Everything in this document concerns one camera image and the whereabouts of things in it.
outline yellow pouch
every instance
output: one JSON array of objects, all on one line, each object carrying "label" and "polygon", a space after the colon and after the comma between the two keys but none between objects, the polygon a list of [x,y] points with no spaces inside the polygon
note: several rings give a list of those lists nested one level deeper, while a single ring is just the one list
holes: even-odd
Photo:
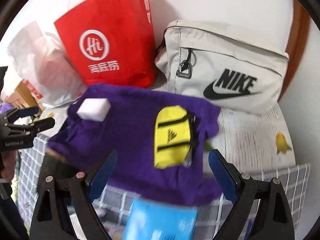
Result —
[{"label": "yellow pouch", "polygon": [[154,166],[165,169],[181,165],[192,152],[195,116],[181,106],[167,106],[156,118]]}]

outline nike logo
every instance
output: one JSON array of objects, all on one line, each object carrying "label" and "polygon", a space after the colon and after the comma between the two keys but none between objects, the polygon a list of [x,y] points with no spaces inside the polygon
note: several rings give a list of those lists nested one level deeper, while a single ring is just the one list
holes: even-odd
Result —
[{"label": "nike logo", "polygon": [[[210,100],[256,95],[259,94],[259,92],[251,93],[249,88],[253,87],[255,85],[254,82],[257,82],[257,80],[258,79],[255,77],[236,72],[234,70],[230,71],[230,69],[226,68],[218,81],[216,79],[209,86],[207,86],[207,88],[203,91],[203,95],[205,98]],[[214,86],[234,91],[235,93],[217,93],[213,89]]]},{"label": "nike logo", "polygon": [[214,83],[213,81],[204,91],[203,95],[205,98],[209,100],[219,100],[219,99],[227,99],[227,98],[235,98],[235,97],[244,97],[244,96],[251,96],[251,95],[257,95],[257,93],[217,93],[213,90]]}]

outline red paper bag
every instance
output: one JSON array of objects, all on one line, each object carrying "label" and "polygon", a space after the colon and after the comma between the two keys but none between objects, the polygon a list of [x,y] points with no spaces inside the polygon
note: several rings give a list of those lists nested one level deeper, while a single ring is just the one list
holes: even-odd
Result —
[{"label": "red paper bag", "polygon": [[149,0],[86,0],[54,24],[87,85],[153,84],[156,49]]}]

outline screw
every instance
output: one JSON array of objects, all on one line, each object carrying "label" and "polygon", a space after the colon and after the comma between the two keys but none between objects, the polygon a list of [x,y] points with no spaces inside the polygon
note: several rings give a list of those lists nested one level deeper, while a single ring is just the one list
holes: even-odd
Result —
[{"label": "screw", "polygon": [[76,175],[76,177],[78,178],[78,179],[82,179],[83,177],[85,176],[85,173],[84,172],[78,172],[77,173],[77,175]]},{"label": "screw", "polygon": [[277,178],[274,178],[272,181],[273,181],[273,183],[274,183],[274,184],[277,184],[277,185],[279,185],[279,184],[280,184],[280,180],[279,180],[279,179],[277,179]]},{"label": "screw", "polygon": [[53,177],[52,176],[48,176],[45,178],[45,181],[46,182],[51,182],[53,180]]},{"label": "screw", "polygon": [[243,179],[250,179],[250,175],[249,175],[248,173],[242,173],[242,174],[241,174],[241,177],[242,177]]}]

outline blue package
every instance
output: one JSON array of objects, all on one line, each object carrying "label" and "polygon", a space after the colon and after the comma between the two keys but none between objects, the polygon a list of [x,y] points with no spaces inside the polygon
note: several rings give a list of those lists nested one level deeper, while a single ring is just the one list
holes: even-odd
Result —
[{"label": "blue package", "polygon": [[190,240],[198,208],[134,199],[124,240]]}]

